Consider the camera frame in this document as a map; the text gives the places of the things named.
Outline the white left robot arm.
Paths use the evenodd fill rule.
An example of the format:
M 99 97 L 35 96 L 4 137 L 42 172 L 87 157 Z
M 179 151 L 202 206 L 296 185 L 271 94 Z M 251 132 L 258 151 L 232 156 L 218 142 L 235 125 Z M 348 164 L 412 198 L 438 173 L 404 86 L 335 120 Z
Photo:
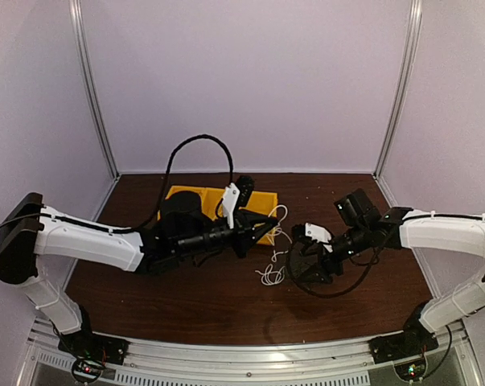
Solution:
M 275 217 L 246 209 L 248 200 L 247 194 L 228 188 L 220 201 L 222 215 L 213 220 L 203 213 L 198 193 L 178 191 L 161 202 L 154 225 L 118 228 L 67 216 L 30 193 L 0 224 L 0 281 L 22 288 L 65 345 L 92 357 L 101 341 L 86 310 L 40 272 L 37 258 L 71 257 L 152 275 L 187 257 L 226 248 L 244 258 L 277 226 Z

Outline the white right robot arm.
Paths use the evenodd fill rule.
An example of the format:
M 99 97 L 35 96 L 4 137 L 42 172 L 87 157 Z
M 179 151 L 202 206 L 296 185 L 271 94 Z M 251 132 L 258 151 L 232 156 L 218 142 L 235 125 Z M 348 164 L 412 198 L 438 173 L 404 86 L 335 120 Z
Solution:
M 368 249 L 431 248 L 466 253 L 485 260 L 485 214 L 459 215 L 391 207 L 385 213 L 358 189 L 335 202 L 347 231 L 334 236 L 308 224 L 305 236 L 320 246 L 318 267 L 326 276 L 342 273 L 344 260 Z M 448 294 L 420 305 L 407 319 L 403 331 L 378 338 L 372 349 L 382 354 L 400 350 L 413 355 L 437 346 L 436 331 L 485 308 L 485 267 Z

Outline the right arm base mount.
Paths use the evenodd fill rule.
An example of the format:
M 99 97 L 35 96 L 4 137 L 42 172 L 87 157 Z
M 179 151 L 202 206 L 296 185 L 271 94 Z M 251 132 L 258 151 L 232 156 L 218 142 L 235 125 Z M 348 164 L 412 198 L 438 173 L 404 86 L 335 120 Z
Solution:
M 438 348 L 434 333 L 428 332 L 420 322 L 407 322 L 403 331 L 381 335 L 368 342 L 375 364 L 406 359 Z

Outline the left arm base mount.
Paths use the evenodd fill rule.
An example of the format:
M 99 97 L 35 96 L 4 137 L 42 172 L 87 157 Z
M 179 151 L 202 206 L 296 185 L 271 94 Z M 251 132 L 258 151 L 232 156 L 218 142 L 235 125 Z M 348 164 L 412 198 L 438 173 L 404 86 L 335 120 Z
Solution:
M 84 384 L 98 380 L 106 370 L 106 365 L 122 365 L 129 343 L 125 339 L 77 331 L 63 335 L 54 330 L 59 338 L 58 348 L 74 358 L 71 365 L 73 378 Z

